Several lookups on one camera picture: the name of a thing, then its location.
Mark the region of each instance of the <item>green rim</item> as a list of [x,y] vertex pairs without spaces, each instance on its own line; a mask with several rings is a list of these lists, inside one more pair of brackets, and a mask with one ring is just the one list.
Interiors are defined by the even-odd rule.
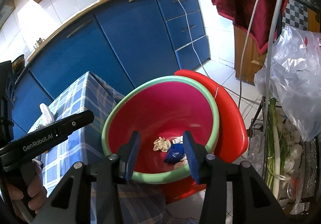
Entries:
[[[218,111],[218,108],[217,108],[217,105],[216,105],[216,102],[215,102],[213,96],[206,89],[206,87],[204,87],[202,84],[200,84],[199,82],[197,82],[191,78],[183,77],[183,76],[165,76],[165,77],[153,79],[153,80],[146,82],[143,85],[137,87],[136,89],[131,91],[127,96],[125,96],[116,105],[116,107],[111,111],[110,115],[108,116],[108,118],[105,122],[103,131],[102,131],[102,147],[103,147],[103,151],[104,151],[105,156],[111,154],[109,146],[107,145],[108,144],[108,129],[109,129],[109,126],[110,126],[113,118],[115,117],[117,111],[119,111],[120,108],[131,97],[133,97],[134,95],[136,95],[140,91],[142,91],[152,85],[162,83],[162,82],[182,82],[182,83],[189,84],[189,85],[195,87],[196,89],[198,89],[205,96],[205,98],[208,100],[209,105],[212,110],[212,114],[213,114],[213,127],[212,127],[211,136],[210,136],[205,148],[208,152],[213,152],[213,150],[215,149],[217,140],[218,140],[218,133],[219,133],[219,111]],[[190,171],[189,171],[189,166],[187,164],[187,165],[184,165],[183,167],[180,167],[178,169],[175,169],[175,170],[172,170],[169,172],[163,172],[163,173],[140,173],[140,172],[134,171],[132,180],[138,181],[138,182],[143,182],[143,183],[150,183],[150,184],[162,184],[162,183],[169,183],[169,182],[178,181],[178,180],[184,179],[188,176],[190,176]]]

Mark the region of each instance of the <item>blue plastic wrapper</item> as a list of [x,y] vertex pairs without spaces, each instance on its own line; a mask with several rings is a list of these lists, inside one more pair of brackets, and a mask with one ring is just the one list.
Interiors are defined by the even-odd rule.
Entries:
[[165,163],[178,163],[184,157],[184,147],[182,143],[172,144],[168,150],[167,156],[164,160]]

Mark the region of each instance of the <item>red plastic chair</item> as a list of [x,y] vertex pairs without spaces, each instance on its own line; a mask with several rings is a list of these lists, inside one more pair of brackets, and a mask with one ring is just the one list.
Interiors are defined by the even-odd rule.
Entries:
[[[200,73],[191,70],[178,70],[176,76],[192,78],[203,86],[215,97],[219,110],[219,139],[214,150],[225,162],[233,162],[240,157],[248,147],[248,134],[242,115],[230,94],[218,83]],[[172,203],[184,199],[206,188],[205,184],[197,185],[191,176],[180,181],[161,184],[166,203]]]

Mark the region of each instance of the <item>screw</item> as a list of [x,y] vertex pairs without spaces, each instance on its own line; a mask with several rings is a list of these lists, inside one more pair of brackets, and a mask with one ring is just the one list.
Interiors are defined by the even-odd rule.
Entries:
[[110,155],[108,155],[108,159],[111,160],[111,161],[114,161],[118,158],[118,155],[115,154],[115,153],[112,153]]
[[75,168],[75,169],[80,169],[81,167],[82,167],[82,163],[81,162],[76,162],[74,165],[73,165],[73,167]]
[[248,161],[242,161],[241,164],[244,168],[249,168],[251,166],[251,164]]
[[208,160],[214,160],[214,159],[215,159],[215,155],[209,153],[209,154],[206,155],[206,159],[208,159]]

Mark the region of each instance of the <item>kettle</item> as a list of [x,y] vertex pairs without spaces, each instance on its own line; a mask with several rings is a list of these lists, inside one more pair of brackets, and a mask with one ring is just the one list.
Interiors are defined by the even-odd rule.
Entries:
[[41,45],[42,42],[44,42],[44,39],[39,38],[39,39],[36,41],[36,43],[33,45],[33,48],[34,48],[34,49],[37,49],[37,48]]

